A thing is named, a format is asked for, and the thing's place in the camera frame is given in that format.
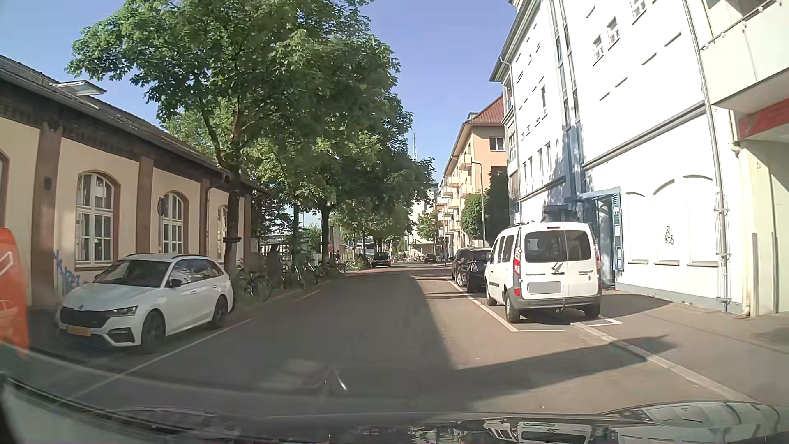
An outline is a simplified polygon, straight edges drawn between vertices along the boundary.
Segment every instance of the orange object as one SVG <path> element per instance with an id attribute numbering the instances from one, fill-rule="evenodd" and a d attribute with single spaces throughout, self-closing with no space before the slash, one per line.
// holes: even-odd
<path id="1" fill-rule="evenodd" d="M 17 242 L 8 228 L 0 228 L 0 342 L 27 349 L 28 289 Z"/>

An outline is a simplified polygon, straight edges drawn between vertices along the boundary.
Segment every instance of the license plate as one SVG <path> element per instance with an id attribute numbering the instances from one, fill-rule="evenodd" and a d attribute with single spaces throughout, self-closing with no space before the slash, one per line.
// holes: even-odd
<path id="1" fill-rule="evenodd" d="M 78 336 L 91 336 L 92 332 L 90 329 L 85 327 L 75 327 L 74 325 L 69 325 L 65 328 L 65 331 L 76 334 Z"/>
<path id="2" fill-rule="evenodd" d="M 562 283 L 554 280 L 550 282 L 529 282 L 526 291 L 530 295 L 550 295 L 562 292 Z"/>

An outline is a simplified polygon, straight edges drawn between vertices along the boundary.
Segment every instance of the roof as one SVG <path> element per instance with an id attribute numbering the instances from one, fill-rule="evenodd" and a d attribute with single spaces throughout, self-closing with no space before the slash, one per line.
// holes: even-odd
<path id="1" fill-rule="evenodd" d="M 463 145 L 461 141 L 465 141 L 468 132 L 475 126 L 502 126 L 504 120 L 504 98 L 498 96 L 493 100 L 484 110 L 474 115 L 471 119 L 466 120 L 458 131 L 458 137 L 454 140 L 454 147 L 452 153 L 447 160 L 447 166 L 444 167 L 444 176 L 451 174 L 451 169 L 454 167 L 454 162 L 463 152 Z"/>
<path id="2" fill-rule="evenodd" d="M 139 253 L 130 254 L 124 259 L 133 259 L 135 261 L 161 261 L 172 262 L 176 258 L 199 258 L 209 259 L 208 256 L 201 256 L 199 254 L 177 254 L 177 253 Z"/>
<path id="3" fill-rule="evenodd" d="M 58 83 L 57 80 L 3 55 L 0 55 L 0 79 L 97 118 L 128 134 L 140 137 L 214 171 L 227 174 L 227 171 L 220 168 L 211 157 L 197 151 L 156 125 L 95 97 L 77 96 L 64 89 L 56 88 L 52 84 Z M 244 180 L 244 184 L 264 193 L 269 192 L 261 185 L 247 179 Z"/>

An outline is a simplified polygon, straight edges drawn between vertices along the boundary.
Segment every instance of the headlight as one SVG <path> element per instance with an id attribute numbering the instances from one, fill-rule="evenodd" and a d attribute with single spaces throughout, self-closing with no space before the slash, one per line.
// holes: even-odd
<path id="1" fill-rule="evenodd" d="M 115 310 L 107 310 L 104 313 L 110 318 L 115 318 L 117 316 L 134 316 L 137 313 L 137 306 L 116 308 Z"/>

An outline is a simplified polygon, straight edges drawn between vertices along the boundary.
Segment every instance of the drainpipe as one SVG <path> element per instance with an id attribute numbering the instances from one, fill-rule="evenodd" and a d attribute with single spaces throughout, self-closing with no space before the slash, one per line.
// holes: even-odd
<path id="1" fill-rule="evenodd" d="M 729 290 L 729 256 L 728 252 L 728 234 L 726 227 L 726 215 L 728 209 L 726 208 L 726 195 L 724 194 L 724 181 L 723 175 L 720 170 L 720 152 L 718 150 L 718 137 L 715 131 L 715 120 L 712 117 L 712 105 L 709 102 L 709 92 L 707 90 L 707 77 L 704 72 L 704 64 L 701 62 L 701 50 L 698 47 L 698 37 L 696 36 L 696 28 L 694 27 L 693 17 L 690 15 L 690 7 L 688 0 L 682 0 L 682 7 L 685 10 L 685 15 L 690 29 L 690 41 L 693 44 L 694 54 L 696 56 L 696 64 L 698 72 L 701 75 L 701 93 L 704 95 L 704 107 L 707 113 L 707 124 L 709 128 L 709 140 L 712 142 L 712 163 L 715 169 L 715 186 L 718 188 L 716 193 L 716 207 L 715 214 L 718 220 L 719 236 L 717 242 L 717 257 L 718 257 L 718 288 L 717 299 L 724 305 L 724 310 L 728 311 L 729 302 L 731 302 Z"/>
<path id="2" fill-rule="evenodd" d="M 507 65 L 507 68 L 510 71 L 510 83 L 512 84 L 512 118 L 514 120 L 514 126 L 515 126 L 515 162 L 518 164 L 518 212 L 521 213 L 521 218 L 523 218 L 522 217 L 523 212 L 521 211 L 521 203 L 520 203 L 520 200 L 521 200 L 521 193 L 520 193 L 520 189 L 521 189 L 521 147 L 520 147 L 521 138 L 520 138 L 520 133 L 518 132 L 518 101 L 515 99 L 515 83 L 513 82 L 513 77 L 512 77 L 512 64 L 509 63 L 509 62 L 504 62 L 504 59 L 501 58 L 501 56 L 499 56 L 499 62 L 501 62 L 503 65 Z M 507 139 L 507 128 L 504 127 L 504 140 L 506 140 L 506 139 Z M 514 219 L 514 215 L 513 215 L 513 220 L 512 221 L 514 223 L 520 222 L 520 220 L 515 220 Z"/>

